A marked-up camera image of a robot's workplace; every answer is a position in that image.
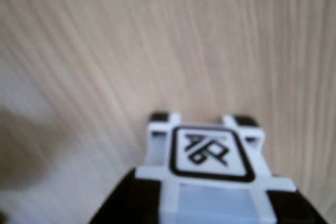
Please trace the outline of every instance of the black and white marker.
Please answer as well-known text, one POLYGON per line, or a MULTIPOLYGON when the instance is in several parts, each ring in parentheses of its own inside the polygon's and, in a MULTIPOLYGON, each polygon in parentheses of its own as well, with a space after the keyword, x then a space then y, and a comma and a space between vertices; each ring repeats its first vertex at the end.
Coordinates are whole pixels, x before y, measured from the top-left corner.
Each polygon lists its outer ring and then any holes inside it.
POLYGON ((178 113, 154 113, 145 164, 126 175, 91 223, 326 223, 291 179, 271 173, 264 141, 250 117, 189 125, 178 113))

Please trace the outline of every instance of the black plastic part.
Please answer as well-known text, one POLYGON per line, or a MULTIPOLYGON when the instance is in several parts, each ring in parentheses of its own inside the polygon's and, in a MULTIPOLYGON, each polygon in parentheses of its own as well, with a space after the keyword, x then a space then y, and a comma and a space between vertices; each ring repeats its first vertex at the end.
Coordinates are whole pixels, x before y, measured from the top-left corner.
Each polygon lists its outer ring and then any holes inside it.
POLYGON ((149 118, 150 122, 168 122, 169 113, 168 112, 154 112, 149 118))
POLYGON ((167 133, 166 132, 163 132, 163 131, 153 131, 152 132, 152 137, 156 137, 156 138, 159 138, 159 137, 166 137, 167 136, 167 133))
POLYGON ((279 224, 326 223, 298 191, 267 191, 279 224))
POLYGON ((245 139, 248 143, 253 143, 255 140, 257 140, 255 137, 247 137, 245 139))
POLYGON ((91 224, 158 224, 161 182, 136 179, 130 171, 90 221, 91 224))
POLYGON ((239 126, 259 127, 256 120, 247 115, 234 115, 234 117, 239 126))

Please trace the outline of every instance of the printed symbol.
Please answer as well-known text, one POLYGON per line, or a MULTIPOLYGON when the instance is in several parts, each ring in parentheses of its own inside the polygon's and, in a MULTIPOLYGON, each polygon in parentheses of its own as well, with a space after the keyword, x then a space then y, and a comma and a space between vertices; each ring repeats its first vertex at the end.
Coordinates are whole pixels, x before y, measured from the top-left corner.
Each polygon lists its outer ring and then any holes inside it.
POLYGON ((205 135, 195 135, 195 134, 186 134, 187 139, 190 141, 189 145, 185 147, 185 150, 188 151, 190 148, 197 145, 200 141, 206 138, 205 135))
MULTIPOLYGON (((192 146, 195 146, 199 141, 191 142, 185 150, 190 149, 192 146)), ((222 145, 218 140, 212 139, 203 147, 197 149, 193 153, 191 153, 188 158, 196 165, 200 165, 204 161, 208 159, 209 156, 215 158, 223 165, 227 166, 227 162, 224 160, 224 156, 229 152, 229 149, 222 145)))

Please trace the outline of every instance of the light blue panel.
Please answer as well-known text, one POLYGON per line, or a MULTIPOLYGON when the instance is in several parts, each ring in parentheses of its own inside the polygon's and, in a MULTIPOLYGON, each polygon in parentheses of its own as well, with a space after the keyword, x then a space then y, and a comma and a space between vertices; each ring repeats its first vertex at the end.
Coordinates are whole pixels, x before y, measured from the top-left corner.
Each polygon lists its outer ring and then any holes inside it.
POLYGON ((178 224, 258 223, 248 190, 182 185, 178 224))

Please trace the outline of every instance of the light wood panel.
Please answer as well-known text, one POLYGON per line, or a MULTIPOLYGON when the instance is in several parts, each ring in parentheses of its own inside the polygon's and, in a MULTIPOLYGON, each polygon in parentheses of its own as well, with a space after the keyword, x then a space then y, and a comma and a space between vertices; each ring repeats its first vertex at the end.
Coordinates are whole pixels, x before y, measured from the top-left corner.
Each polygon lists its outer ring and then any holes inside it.
POLYGON ((85 223, 146 118, 247 113, 274 173, 336 223, 336 0, 1 0, 0 209, 85 223))

